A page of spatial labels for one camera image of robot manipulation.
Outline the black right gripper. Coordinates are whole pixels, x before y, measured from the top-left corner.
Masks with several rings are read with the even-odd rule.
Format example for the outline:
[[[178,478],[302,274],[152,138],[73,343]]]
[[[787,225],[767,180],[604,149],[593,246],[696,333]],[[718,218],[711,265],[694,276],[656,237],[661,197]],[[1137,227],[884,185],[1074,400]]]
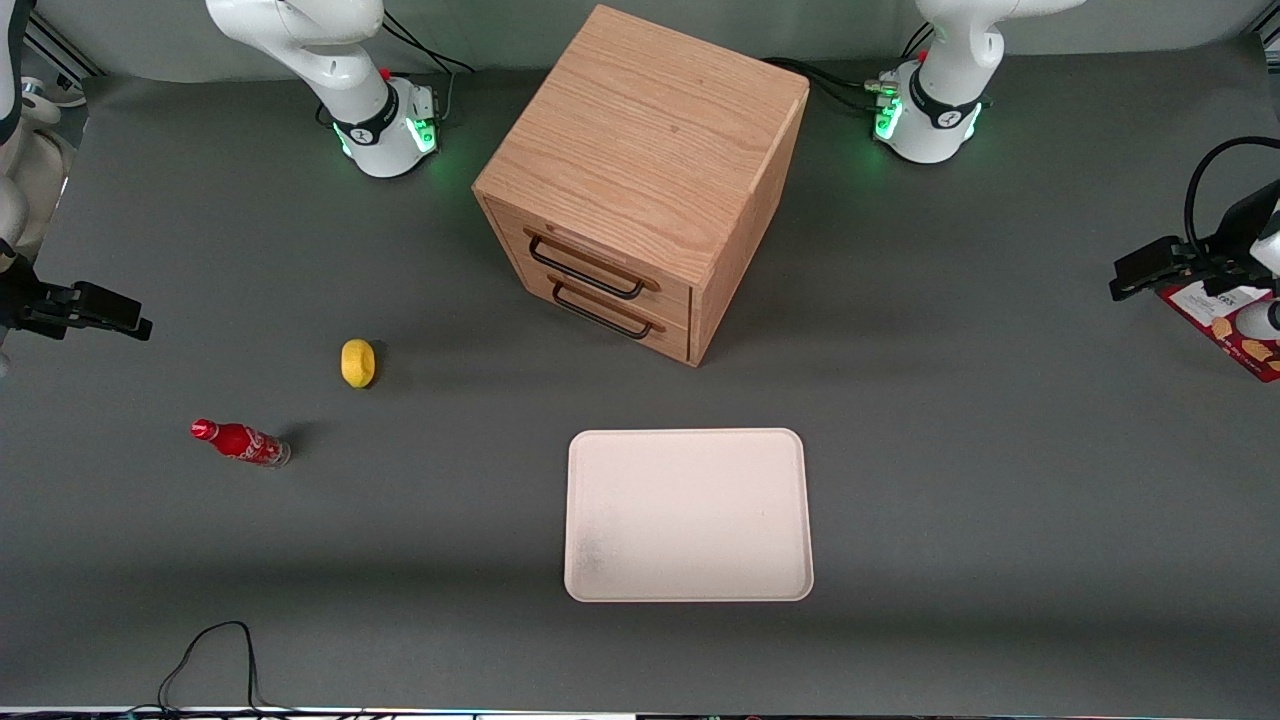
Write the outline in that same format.
[[[42,286],[31,261],[1,240],[1,324],[5,331],[27,331],[45,337],[64,337],[69,329],[95,328],[148,341],[154,329],[142,316],[141,302],[101,286]],[[40,325],[26,318],[28,306],[40,299]]]

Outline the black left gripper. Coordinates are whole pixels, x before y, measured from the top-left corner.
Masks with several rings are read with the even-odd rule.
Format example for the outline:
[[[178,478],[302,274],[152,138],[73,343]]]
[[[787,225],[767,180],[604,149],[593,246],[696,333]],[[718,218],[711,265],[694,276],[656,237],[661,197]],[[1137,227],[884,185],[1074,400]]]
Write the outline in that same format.
[[[1114,263],[1110,297],[1120,302],[1138,293],[1167,287],[1185,287],[1201,281],[1208,296],[1251,287],[1277,291],[1277,200],[1274,181],[1233,204],[1219,228],[1199,238],[1187,228],[1196,260],[1190,266],[1188,247],[1176,236],[1160,237]]]

